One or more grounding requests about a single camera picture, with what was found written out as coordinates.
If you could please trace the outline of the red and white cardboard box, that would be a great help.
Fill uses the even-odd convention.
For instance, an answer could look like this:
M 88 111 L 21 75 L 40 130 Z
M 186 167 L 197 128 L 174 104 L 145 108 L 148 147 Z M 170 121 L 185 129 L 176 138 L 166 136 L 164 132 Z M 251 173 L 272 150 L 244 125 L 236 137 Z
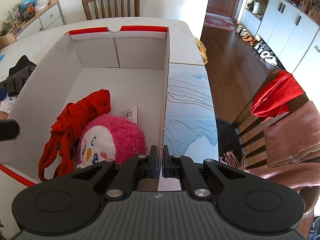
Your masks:
M 10 111 L 20 126 L 1 142 L 1 164 L 38 179 L 38 163 L 52 124 L 69 102 L 100 89 L 111 94 L 111 113 L 138 107 L 148 146 L 163 147 L 170 41 L 167 31 L 57 27 L 8 46 L 3 66 L 22 55 L 36 64 Z

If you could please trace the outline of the black dotted glove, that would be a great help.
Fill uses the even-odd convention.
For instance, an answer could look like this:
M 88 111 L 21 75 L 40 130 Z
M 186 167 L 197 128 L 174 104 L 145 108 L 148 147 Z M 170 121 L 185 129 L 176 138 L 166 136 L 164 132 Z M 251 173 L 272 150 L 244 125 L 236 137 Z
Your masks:
M 9 69 L 9 76 L 0 83 L 1 101 L 6 96 L 18 96 L 36 66 L 26 55 L 23 55 L 16 65 Z

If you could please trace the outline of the pink penguin plush toy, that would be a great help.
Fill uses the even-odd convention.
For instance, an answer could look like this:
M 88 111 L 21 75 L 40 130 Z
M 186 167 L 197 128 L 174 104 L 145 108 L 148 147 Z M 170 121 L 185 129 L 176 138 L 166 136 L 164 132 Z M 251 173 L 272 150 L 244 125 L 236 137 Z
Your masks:
M 80 135 L 77 168 L 105 160 L 122 164 L 127 159 L 146 155 L 145 133 L 125 117 L 103 114 L 90 121 Z

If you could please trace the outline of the blue patterned table mat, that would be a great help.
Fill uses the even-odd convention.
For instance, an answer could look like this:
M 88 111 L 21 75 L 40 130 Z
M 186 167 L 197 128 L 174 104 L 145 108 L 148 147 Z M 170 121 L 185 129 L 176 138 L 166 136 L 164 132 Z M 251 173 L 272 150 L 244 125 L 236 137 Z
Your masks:
M 184 155 L 196 163 L 218 160 L 216 118 L 205 66 L 169 65 L 164 144 L 170 155 Z

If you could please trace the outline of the wooden chair beside table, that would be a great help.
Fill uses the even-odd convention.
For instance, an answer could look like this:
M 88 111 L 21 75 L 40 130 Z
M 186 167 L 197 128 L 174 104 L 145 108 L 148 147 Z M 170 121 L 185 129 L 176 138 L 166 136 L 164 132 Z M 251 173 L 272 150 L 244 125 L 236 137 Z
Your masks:
M 280 69 L 275 68 L 268 74 L 253 98 L 233 122 L 223 119 L 216 120 L 219 161 L 226 152 L 232 151 L 238 162 L 244 159 L 244 167 L 260 168 L 267 166 L 264 130 L 283 120 L 302 107 L 307 101 L 310 101 L 304 92 L 304 94 L 287 103 L 289 111 L 282 115 L 278 115 L 275 118 L 253 115 L 251 113 L 253 99 L 280 71 Z M 319 186 L 306 187 L 297 192 L 305 202 L 305 213 L 310 213 L 319 198 Z

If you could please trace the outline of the red cloth in box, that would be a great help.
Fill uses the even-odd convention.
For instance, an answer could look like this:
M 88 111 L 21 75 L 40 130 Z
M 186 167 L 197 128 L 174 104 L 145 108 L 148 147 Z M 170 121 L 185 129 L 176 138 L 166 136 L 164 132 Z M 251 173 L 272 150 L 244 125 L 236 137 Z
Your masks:
M 53 177 L 73 172 L 74 144 L 90 121 L 110 111 L 111 95 L 106 89 L 95 91 L 76 103 L 68 103 L 51 126 L 50 139 L 44 146 L 38 165 L 40 181 L 47 180 L 45 169 L 53 164 L 57 156 L 61 157 L 61 162 Z

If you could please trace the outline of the white barcode tag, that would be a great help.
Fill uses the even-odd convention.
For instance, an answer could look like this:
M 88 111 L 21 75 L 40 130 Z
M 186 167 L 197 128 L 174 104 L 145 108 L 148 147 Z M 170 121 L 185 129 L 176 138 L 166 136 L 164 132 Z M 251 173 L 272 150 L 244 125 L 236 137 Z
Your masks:
M 119 117 L 126 118 L 135 124 L 138 123 L 138 106 L 130 107 L 118 114 Z

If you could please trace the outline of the pink scarf on chair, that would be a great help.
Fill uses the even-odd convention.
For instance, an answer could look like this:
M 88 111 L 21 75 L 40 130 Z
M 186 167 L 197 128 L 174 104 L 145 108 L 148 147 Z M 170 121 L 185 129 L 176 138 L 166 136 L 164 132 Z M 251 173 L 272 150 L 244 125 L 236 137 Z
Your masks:
M 319 186 L 319 112 L 312 101 L 264 130 L 267 166 L 244 167 L 232 151 L 220 161 L 260 178 L 299 191 Z

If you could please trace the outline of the red cloth on chair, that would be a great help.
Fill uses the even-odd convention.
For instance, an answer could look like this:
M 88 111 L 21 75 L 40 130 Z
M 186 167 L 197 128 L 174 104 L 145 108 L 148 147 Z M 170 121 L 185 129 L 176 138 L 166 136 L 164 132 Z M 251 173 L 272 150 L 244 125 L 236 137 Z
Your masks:
M 255 96 L 251 106 L 251 113 L 258 117 L 275 118 L 289 111 L 287 103 L 304 94 L 293 75 L 281 70 Z

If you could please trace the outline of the black gripper tip at left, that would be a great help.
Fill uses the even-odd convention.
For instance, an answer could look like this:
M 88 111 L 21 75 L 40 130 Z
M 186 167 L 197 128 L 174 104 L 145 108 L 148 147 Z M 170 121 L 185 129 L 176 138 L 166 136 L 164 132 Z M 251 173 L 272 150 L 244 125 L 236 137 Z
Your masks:
M 20 132 L 19 124 L 15 120 L 0 121 L 0 141 L 13 140 Z

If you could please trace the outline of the yellow plastic bag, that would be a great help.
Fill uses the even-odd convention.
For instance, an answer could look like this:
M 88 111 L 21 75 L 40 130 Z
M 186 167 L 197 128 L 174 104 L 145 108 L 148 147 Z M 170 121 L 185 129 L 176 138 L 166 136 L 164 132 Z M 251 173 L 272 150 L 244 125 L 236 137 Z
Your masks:
M 208 63 L 207 54 L 206 54 L 207 49 L 204 46 L 203 42 L 200 41 L 198 38 L 194 37 L 194 40 L 195 40 L 197 47 L 199 49 L 200 55 L 202 57 L 202 61 L 203 61 L 204 65 L 206 65 Z

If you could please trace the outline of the red patterned rug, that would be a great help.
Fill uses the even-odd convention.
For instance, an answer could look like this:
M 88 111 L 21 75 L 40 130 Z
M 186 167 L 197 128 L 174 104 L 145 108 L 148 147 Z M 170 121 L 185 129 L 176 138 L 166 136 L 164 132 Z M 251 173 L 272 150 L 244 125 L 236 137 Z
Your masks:
M 204 26 L 235 31 L 235 24 L 231 18 L 210 13 L 206 13 Z

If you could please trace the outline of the white tall cabinet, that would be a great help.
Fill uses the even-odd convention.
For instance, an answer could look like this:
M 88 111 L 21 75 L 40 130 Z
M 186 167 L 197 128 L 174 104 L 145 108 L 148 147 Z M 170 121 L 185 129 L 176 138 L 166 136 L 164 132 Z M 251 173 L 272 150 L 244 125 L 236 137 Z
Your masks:
M 286 0 L 269 0 L 262 19 L 246 8 L 241 23 L 250 34 L 262 38 L 290 73 L 319 31 L 318 23 Z

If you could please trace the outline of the white wooden sideboard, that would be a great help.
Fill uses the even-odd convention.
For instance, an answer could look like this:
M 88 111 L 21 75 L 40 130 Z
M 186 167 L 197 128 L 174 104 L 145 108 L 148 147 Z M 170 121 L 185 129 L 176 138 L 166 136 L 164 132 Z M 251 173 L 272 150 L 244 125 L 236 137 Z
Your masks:
M 37 12 L 33 18 L 21 25 L 21 29 L 14 33 L 17 41 L 65 25 L 59 0 L 49 0 L 48 6 Z

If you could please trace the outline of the wooden chair behind table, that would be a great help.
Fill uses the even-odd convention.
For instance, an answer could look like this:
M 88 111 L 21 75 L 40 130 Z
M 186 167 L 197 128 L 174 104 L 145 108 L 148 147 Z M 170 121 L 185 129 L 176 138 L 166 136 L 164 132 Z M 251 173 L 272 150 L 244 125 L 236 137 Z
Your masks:
M 139 17 L 140 0 L 82 0 L 86 20 Z

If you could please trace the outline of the wooden tray box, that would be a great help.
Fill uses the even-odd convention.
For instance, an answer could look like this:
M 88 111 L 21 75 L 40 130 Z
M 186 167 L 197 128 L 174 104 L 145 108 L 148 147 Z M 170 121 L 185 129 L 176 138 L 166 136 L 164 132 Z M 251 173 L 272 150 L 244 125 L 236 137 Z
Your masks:
M 16 42 L 16 37 L 13 33 L 9 33 L 5 36 L 0 37 L 0 50 L 7 47 L 8 45 Z

